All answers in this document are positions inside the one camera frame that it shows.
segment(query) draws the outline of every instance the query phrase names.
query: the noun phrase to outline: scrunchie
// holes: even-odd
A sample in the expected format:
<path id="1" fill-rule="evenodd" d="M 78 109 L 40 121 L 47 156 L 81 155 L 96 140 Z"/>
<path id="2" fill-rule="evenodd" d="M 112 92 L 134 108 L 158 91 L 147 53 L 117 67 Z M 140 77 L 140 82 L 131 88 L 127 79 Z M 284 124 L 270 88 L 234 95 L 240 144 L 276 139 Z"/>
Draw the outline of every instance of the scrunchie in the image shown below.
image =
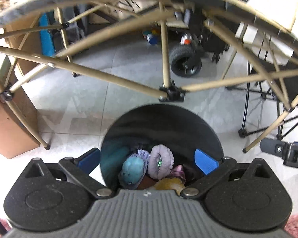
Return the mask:
<path id="1" fill-rule="evenodd" d="M 173 154 L 169 148 L 164 145 L 154 146 L 148 161 L 148 174 L 153 179 L 161 180 L 170 174 L 173 163 Z"/>

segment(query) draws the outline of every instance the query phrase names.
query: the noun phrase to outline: black bucket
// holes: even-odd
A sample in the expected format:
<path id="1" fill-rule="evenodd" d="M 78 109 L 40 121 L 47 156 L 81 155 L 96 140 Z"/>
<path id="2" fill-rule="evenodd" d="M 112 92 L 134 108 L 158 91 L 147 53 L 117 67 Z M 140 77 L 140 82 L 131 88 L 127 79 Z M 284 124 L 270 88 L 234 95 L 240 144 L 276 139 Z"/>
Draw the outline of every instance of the black bucket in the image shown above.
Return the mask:
<path id="1" fill-rule="evenodd" d="M 172 151 L 173 166 L 183 165 L 187 179 L 192 182 L 204 175 L 194 162 L 196 149 L 215 160 L 223 157 L 217 135 L 198 115 L 169 104 L 141 106 L 118 118 L 105 135 L 100 168 L 107 187 L 112 190 L 120 187 L 118 174 L 131 153 L 137 149 L 151 152 L 150 148 L 158 144 Z"/>

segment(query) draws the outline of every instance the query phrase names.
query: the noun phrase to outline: metal pivot bolt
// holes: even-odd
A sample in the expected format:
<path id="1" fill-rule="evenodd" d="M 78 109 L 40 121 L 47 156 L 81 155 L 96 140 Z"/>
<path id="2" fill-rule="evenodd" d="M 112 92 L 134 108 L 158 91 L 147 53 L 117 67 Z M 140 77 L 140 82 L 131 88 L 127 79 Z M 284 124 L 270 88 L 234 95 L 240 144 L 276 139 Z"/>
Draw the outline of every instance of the metal pivot bolt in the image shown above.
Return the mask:
<path id="1" fill-rule="evenodd" d="M 99 197 L 108 197 L 110 196 L 112 191 L 108 188 L 101 188 L 97 190 L 96 195 Z"/>
<path id="2" fill-rule="evenodd" d="M 186 189 L 183 190 L 183 194 L 185 196 L 196 196 L 196 195 L 199 194 L 199 190 L 196 189 L 196 188 L 190 188 L 189 187 L 189 188 L 186 188 Z"/>

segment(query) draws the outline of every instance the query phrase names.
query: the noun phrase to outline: tile floor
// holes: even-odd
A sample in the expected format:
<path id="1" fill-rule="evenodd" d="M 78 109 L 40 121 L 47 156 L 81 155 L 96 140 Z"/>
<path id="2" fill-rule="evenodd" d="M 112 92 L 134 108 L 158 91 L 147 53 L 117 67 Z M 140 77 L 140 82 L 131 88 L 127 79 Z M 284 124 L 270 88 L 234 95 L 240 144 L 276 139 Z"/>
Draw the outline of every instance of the tile floor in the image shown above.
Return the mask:
<path id="1" fill-rule="evenodd" d="M 221 76 L 232 49 L 221 57 L 218 65 L 210 57 L 202 59 L 203 68 L 194 78 L 184 79 L 172 75 L 180 86 L 188 83 L 215 80 Z M 105 42 L 75 57 L 75 62 L 106 71 L 134 81 L 159 87 L 162 83 L 161 48 L 148 46 L 140 35 L 127 35 Z M 228 76 L 246 74 L 247 61 L 239 54 Z M 51 144 L 49 151 L 42 147 L 7 160 L 0 155 L 0 217 L 4 217 L 4 198 L 29 160 L 41 157 L 44 162 L 57 162 L 63 157 L 77 157 L 92 147 L 100 147 L 107 128 L 126 111 L 157 99 L 121 88 L 115 84 L 80 76 L 60 69 L 47 69 L 24 84 L 23 88 L 38 110 L 39 131 Z M 240 162 L 251 162 L 255 157 L 264 158 L 280 178 L 293 199 L 293 213 L 298 213 L 298 169 L 285 167 L 282 160 L 260 151 L 256 146 L 247 154 L 243 147 L 256 135 L 239 138 L 244 111 L 245 93 L 227 91 L 225 88 L 206 90 L 186 95 L 185 107 L 201 116 L 218 134 L 224 154 Z M 263 102 L 256 94 L 250 95 L 247 129 L 252 130 L 272 123 L 276 119 L 276 104 Z M 287 137 L 298 141 L 298 127 Z M 91 176 L 102 181 L 100 168 Z"/>

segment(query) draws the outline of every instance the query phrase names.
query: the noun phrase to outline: cardboard box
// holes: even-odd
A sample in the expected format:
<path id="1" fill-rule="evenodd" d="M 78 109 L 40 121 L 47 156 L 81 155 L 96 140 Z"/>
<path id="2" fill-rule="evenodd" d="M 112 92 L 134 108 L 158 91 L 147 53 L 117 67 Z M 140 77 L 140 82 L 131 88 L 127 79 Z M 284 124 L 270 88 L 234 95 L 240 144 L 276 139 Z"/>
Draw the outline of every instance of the cardboard box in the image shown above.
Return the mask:
<path id="1" fill-rule="evenodd" d="M 28 123 L 38 131 L 37 110 L 22 87 L 15 92 L 13 101 Z M 0 101 L 0 154 L 10 159 L 39 146 L 40 143 L 23 126 L 7 104 Z"/>
<path id="2" fill-rule="evenodd" d="M 30 28 L 33 21 L 37 18 L 37 16 L 33 17 L 26 17 L 24 19 L 15 21 L 4 28 L 5 32 L 15 31 L 24 28 Z M 6 42 L 11 48 L 18 49 L 20 43 L 22 42 L 23 35 L 15 35 L 9 38 L 6 38 Z M 41 47 L 41 40 L 40 40 L 40 32 L 32 32 L 29 34 L 28 38 L 26 39 L 22 50 L 25 52 L 35 53 L 35 54 L 42 54 L 42 47 Z M 17 76 L 24 76 L 30 70 L 32 70 L 37 63 L 19 59 L 18 63 L 15 67 L 16 75 Z"/>

